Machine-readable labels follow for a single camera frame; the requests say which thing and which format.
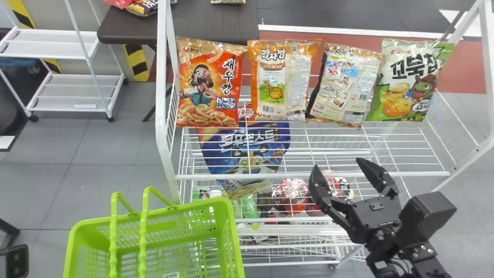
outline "red packaged item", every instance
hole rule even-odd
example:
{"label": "red packaged item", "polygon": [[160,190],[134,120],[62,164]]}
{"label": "red packaged item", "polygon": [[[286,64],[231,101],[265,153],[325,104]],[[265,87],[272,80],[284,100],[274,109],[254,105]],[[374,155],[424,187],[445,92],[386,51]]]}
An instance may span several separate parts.
{"label": "red packaged item", "polygon": [[110,5],[115,6],[117,8],[121,8],[121,9],[127,7],[132,2],[134,2],[134,0],[103,0],[103,1],[105,1],[106,3],[108,3]]}
{"label": "red packaged item", "polygon": [[302,179],[284,179],[273,190],[275,208],[282,215],[297,215],[305,210],[309,186]]}
{"label": "red packaged item", "polygon": [[[321,170],[322,173],[333,172],[329,169]],[[340,197],[346,199],[352,199],[354,197],[353,190],[350,188],[350,183],[346,178],[327,178],[326,181],[329,185],[329,190],[332,192],[333,197]],[[309,216],[325,216],[325,214],[314,203],[312,198],[308,198],[308,205],[305,211]]]}

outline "cable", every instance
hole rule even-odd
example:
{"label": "cable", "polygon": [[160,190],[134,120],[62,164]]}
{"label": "cable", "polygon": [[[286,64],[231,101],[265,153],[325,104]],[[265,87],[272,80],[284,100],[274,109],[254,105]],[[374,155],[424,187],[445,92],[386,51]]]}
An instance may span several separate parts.
{"label": "cable", "polygon": [[403,262],[403,263],[407,266],[407,271],[408,271],[408,273],[410,273],[410,267],[408,266],[407,262],[406,262],[404,259],[402,259],[402,258],[395,258],[395,260],[400,260],[400,261],[402,261],[402,262]]}
{"label": "cable", "polygon": [[393,261],[393,260],[390,260],[390,262],[391,262],[393,265],[395,265],[395,266],[399,266],[399,267],[403,270],[403,273],[404,273],[404,274],[406,274],[406,275],[408,275],[408,272],[406,272],[406,271],[405,271],[405,268],[404,268],[404,267],[403,267],[400,263],[395,262],[395,261]]}

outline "orange snack bag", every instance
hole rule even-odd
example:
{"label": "orange snack bag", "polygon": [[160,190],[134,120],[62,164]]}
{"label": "orange snack bag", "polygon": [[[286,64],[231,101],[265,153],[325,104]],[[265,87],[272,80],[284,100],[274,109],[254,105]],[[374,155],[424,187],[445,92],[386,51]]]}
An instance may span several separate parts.
{"label": "orange snack bag", "polygon": [[238,127],[237,105],[246,46],[177,38],[178,127]]}
{"label": "orange snack bag", "polygon": [[312,60],[321,39],[248,42],[256,120],[305,122]]}

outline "blue snack bag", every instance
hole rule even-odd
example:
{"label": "blue snack bag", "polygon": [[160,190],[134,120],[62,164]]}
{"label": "blue snack bag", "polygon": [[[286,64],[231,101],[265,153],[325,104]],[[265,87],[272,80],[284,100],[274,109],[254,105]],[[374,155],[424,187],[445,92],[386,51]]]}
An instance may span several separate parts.
{"label": "blue snack bag", "polygon": [[[250,105],[239,108],[239,118],[238,129],[197,128],[203,157],[211,174],[276,173],[290,147],[289,123],[255,121]],[[269,190],[267,186],[272,179],[224,179],[218,182],[231,199],[238,199]]]}

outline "caster wheel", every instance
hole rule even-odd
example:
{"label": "caster wheel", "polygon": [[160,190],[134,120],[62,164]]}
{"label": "caster wheel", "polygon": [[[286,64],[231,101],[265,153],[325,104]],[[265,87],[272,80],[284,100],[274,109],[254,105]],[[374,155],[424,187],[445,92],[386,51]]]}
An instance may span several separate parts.
{"label": "caster wheel", "polygon": [[40,118],[39,118],[38,116],[36,116],[36,115],[31,115],[31,116],[29,116],[29,118],[28,118],[28,119],[29,119],[31,122],[35,123],[35,122],[37,122]]}

